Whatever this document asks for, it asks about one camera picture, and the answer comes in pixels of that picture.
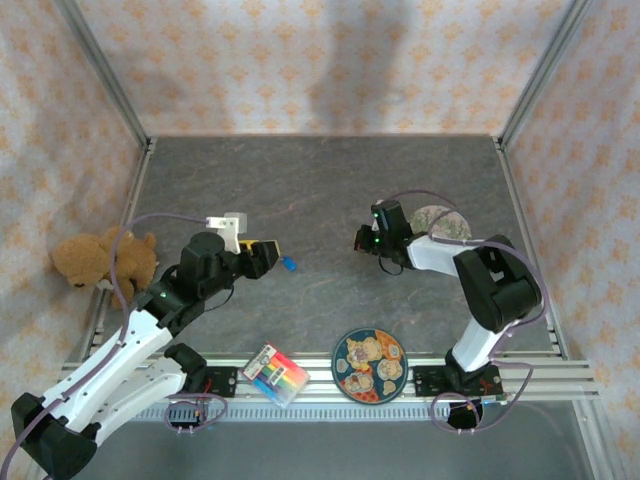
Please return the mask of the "round green floral coaster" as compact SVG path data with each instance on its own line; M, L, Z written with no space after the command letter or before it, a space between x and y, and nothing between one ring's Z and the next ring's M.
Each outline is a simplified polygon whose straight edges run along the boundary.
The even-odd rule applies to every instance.
M431 233L453 240L470 240L472 237L468 221L445 206L420 207L410 216L409 223L414 233Z

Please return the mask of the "clear box of coloured markers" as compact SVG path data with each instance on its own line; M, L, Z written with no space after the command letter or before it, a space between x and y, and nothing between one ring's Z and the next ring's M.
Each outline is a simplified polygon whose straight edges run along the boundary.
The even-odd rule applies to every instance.
M270 401L286 408L309 382L309 373L275 348L264 343L241 369L241 373Z

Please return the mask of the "brown teddy bear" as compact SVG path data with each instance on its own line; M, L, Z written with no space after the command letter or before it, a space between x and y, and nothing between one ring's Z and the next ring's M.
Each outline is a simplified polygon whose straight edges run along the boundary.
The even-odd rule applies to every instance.
M52 252L56 270L75 288L110 284L111 250L121 228L114 226L102 235L82 233L58 244ZM156 237L152 232L137 238L124 232L115 255L115 277L129 305L134 294L147 289L158 265Z

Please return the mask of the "round blue bear print plate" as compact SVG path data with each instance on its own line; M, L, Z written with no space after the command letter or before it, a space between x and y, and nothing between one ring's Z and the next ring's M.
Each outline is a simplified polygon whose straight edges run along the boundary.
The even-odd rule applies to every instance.
M345 334L331 357L334 383L348 399L382 405L396 399L409 376L401 343L379 328L359 328Z

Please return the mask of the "small black electronics box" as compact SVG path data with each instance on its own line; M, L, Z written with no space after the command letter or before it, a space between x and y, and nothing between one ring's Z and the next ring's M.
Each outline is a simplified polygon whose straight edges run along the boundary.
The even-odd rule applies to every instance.
M480 402L471 404L452 402L449 404L447 424L455 430L474 430L483 418L483 406Z
M205 406L192 401L171 403L164 414L165 425L177 434L183 431L192 434L205 420Z

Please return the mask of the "orange patterned white cloth backdrop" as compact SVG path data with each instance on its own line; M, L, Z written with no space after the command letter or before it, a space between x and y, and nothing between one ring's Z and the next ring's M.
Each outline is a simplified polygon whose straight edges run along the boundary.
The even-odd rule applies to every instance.
M640 0L594 0L508 150L571 350L640 480Z
M77 0L152 135L496 134L571 0Z
M0 0L0 465L26 480L10 408L54 385L84 337L92 293L50 254L115 225L140 158L54 0Z

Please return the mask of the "grey metal panel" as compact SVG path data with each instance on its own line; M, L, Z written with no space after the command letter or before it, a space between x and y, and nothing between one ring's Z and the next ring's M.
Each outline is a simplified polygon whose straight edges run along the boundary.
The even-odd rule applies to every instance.
M476 436L428 422L126 425L74 480L595 480L568 418L517 412Z

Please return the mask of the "aluminium table side rail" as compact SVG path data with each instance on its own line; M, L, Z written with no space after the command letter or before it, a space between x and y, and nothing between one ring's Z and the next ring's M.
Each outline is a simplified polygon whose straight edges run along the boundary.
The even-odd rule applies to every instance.
M510 196L514 205L514 210L516 212L516 217L518 219L519 227L521 230L522 238L525 245L525 250L527 252L527 256L531 261L532 265L535 267L535 272L539 275L540 279L544 282L544 269L542 268L534 242L532 240L531 231L529 225L527 223L524 204L521 201L521 197L519 195L518 187L516 185L516 180L514 176L514 171L509 163L509 158L507 156L505 147L501 143L501 139L498 137L493 138L494 146L499 157L506 183L510 192ZM556 318L555 306L553 305L553 301L551 298L551 290L547 287L546 283L543 283L543 306L546 308L545 314L545 322L546 328L549 333L549 338L552 344L552 351L555 355L560 356L563 360L568 361L571 359L571 352L568 348L568 344L565 339L564 332L562 330L562 326L558 323Z
M146 176L149 161L154 153L158 138L150 137L146 146L142 150L142 155L134 170L128 196L124 204L124 209L120 216L120 224L124 225L134 218L138 199L142 191L142 185ZM84 361L94 353L102 344L104 337L104 323L109 313L111 305L111 294L109 290L97 289L91 298L88 312L88 324L85 334L79 346L79 353L76 360Z

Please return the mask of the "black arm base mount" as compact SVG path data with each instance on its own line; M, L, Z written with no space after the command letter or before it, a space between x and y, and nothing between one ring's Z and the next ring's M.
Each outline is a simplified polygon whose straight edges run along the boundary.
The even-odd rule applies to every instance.
M203 392L224 398L233 398L236 393L237 380L237 367L207 366L204 374Z
M467 397L504 393L499 369L491 364L474 372L464 372L452 365L415 366L413 383L416 395L422 397L435 397L447 392Z

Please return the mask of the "aluminium front mounting rail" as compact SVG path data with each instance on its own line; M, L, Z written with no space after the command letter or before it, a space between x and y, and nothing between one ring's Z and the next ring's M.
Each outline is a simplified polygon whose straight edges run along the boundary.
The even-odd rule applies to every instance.
M251 354L241 356L240 354L203 354L209 366L213 367L234 367L242 368L248 362ZM408 377L407 382L396 400L409 402L421 402L431 397L416 396L416 386L413 382L413 369L415 367L444 366L442 358L424 356L418 354L408 354ZM185 374L181 372L180 366L175 366L174 361L164 360L159 354L152 355L135 368L135 373L125 374L123 382L134 381L145 387L147 384L166 382L177 387L179 380L184 380ZM292 360L309 374L306 386L294 399L299 403L340 403L349 399L341 392L339 386L334 382L331 370L331 354L300 354L291 355ZM594 400L599 397L599 388L595 380L595 375L589 363L585 360L564 360L559 356L539 356L526 357L516 355L507 357L506 360L498 360L506 363L506 366L498 366L499 374L492 377L489 384L500 377L498 382L507 400L512 400L515 394L524 384L525 378L530 369L533 369L532 376L527 383L520 401L577 401ZM63 366L59 374L58 381L64 384L73 384L74 370L79 367L79 363L69 363ZM238 374L235 382L235 396L231 400L236 402L248 402L254 400L258 402L269 402L266 394L254 387L242 374Z

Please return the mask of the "aluminium frame post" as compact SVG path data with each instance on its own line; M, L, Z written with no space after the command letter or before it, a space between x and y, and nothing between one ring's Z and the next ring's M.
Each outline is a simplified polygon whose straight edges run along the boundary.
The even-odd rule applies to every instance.
M499 151L506 152L509 146L515 142L595 1L570 1L555 33L509 115L502 133L495 138L495 144Z
M101 81L107 95L119 112L127 129L142 150L151 140L130 102L116 72L90 28L76 0L53 0L69 26L76 42Z

